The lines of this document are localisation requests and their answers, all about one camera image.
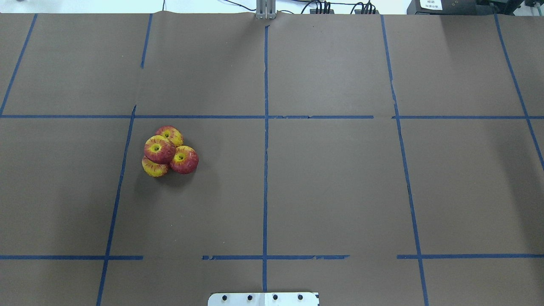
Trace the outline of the red yellow apple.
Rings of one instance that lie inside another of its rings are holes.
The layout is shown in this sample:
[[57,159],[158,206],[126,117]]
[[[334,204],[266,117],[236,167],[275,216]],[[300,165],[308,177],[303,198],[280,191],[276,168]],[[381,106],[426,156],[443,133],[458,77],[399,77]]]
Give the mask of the red yellow apple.
[[169,171],[169,165],[157,164],[149,160],[146,156],[142,157],[142,168],[148,176],[154,178],[165,176]]
[[169,166],[175,172],[187,175],[196,171],[198,163],[198,153],[192,147],[181,145],[176,148],[175,155],[169,162]]
[[184,145],[184,136],[179,129],[171,125],[166,125],[158,128],[155,135],[160,135],[167,138],[175,147]]
[[144,143],[144,156],[155,164],[169,164],[175,153],[175,145],[161,135],[152,136]]

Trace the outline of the red yellow apple front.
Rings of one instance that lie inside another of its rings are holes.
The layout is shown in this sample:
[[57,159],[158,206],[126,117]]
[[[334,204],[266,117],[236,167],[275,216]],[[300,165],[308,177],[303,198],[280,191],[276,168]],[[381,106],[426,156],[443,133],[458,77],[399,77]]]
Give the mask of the red yellow apple front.
[[192,147],[181,145],[176,148],[175,155],[169,162],[169,166],[175,172],[187,175],[196,171],[198,163],[198,153]]

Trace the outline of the red yellow apple top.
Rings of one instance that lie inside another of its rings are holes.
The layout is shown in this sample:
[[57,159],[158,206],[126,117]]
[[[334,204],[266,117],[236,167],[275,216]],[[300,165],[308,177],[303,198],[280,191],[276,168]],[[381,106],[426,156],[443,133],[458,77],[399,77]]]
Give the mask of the red yellow apple top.
[[158,128],[155,135],[160,135],[167,138],[175,147],[184,145],[184,136],[179,129],[171,125],[166,125]]

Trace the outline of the black device top right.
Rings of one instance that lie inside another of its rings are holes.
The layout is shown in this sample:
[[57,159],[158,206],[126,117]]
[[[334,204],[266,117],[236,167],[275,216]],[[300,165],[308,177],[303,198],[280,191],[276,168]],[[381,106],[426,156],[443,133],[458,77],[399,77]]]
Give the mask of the black device top right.
[[493,15],[489,2],[483,0],[412,0],[407,15]]

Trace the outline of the aluminium frame post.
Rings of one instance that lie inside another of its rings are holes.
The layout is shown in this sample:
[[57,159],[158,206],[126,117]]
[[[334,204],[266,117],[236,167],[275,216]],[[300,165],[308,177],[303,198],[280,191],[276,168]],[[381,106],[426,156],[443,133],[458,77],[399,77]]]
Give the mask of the aluminium frame post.
[[256,0],[255,15],[258,20],[276,19],[276,0]]

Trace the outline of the white mount plate with bolts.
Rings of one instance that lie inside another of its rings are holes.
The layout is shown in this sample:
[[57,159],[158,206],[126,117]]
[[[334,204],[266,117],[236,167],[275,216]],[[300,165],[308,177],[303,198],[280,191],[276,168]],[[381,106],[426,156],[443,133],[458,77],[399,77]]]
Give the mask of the white mount plate with bolts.
[[208,306],[319,306],[314,292],[245,292],[210,295]]

